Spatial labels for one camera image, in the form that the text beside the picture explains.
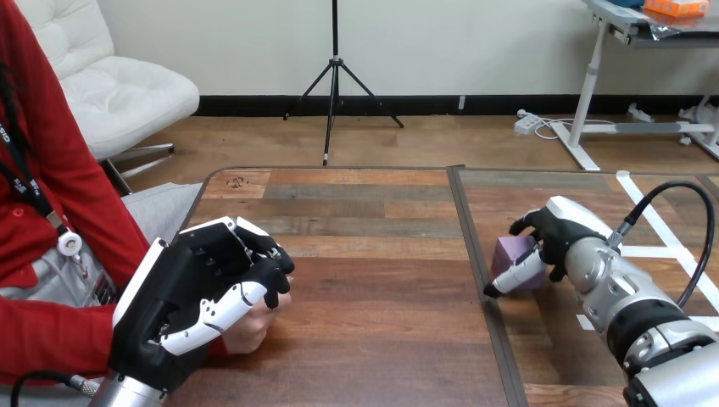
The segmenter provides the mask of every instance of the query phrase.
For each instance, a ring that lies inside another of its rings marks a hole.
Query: tripod
[[[332,69],[332,87],[330,88],[330,111],[327,114],[327,136],[325,138],[325,156],[322,160],[322,165],[327,166],[327,160],[329,158],[330,153],[330,136],[332,135],[332,126],[334,125],[334,116],[336,112],[334,111],[335,104],[339,108],[340,106],[340,100],[339,100],[339,69],[342,68],[345,72],[348,73],[348,75],[354,79],[355,82],[359,86],[362,87],[362,89],[367,92],[368,95],[370,95],[371,98],[375,100],[377,103],[377,106],[382,110],[382,112],[386,116],[392,117],[394,121],[399,125],[400,129],[404,129],[404,125],[402,124],[399,119],[397,119],[397,116],[390,113],[389,110],[382,104],[382,101],[375,96],[370,89],[365,86],[360,79],[352,73],[351,70],[347,67],[347,65],[344,64],[344,61],[342,61],[341,58],[339,58],[339,46],[337,45],[337,0],[332,0],[332,59],[330,59],[330,63],[327,65],[325,70],[322,71],[320,76],[317,76],[317,79],[315,79],[314,82],[312,82],[312,85],[309,86],[307,89],[307,92],[302,95],[299,100],[290,107],[290,109],[287,110],[287,113],[285,114],[284,120],[289,119],[291,113],[302,104],[303,100],[309,95],[310,92],[312,92],[312,89],[315,89],[315,86],[317,86],[318,83],[322,80],[322,78],[326,75],[327,72]]]

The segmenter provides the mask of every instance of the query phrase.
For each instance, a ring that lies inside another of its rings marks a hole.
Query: power strip
[[[535,114],[527,114],[515,123],[515,131],[521,134],[530,134],[542,125],[542,120]]]

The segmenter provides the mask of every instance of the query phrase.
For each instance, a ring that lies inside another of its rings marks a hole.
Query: black baseboard
[[[648,114],[677,114],[701,100],[695,95],[595,95],[590,114],[625,114],[637,103]],[[202,96],[196,116],[282,117],[298,100],[297,96]],[[573,114],[579,95],[476,95],[465,97],[459,109],[460,96],[387,96],[382,102],[397,116],[434,114],[505,115],[525,109],[534,114]],[[366,96],[341,97],[336,115],[382,116],[374,100]],[[329,97],[307,97],[295,109],[295,116],[327,115]]]

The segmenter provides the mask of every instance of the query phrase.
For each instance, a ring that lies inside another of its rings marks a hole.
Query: purple cube
[[[515,260],[519,259],[521,255],[536,244],[537,241],[531,236],[499,237],[497,244],[494,246],[494,256],[492,258],[493,278],[507,271]],[[516,291],[537,290],[543,287],[546,280],[547,276],[542,269],[542,273],[537,274],[532,280],[519,286]]]

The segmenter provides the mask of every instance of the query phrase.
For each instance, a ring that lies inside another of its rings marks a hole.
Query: white armchair
[[[96,0],[16,0],[60,79],[92,155],[129,193],[113,161],[172,144],[129,148],[194,113],[199,91],[186,77],[148,62],[114,56]]]

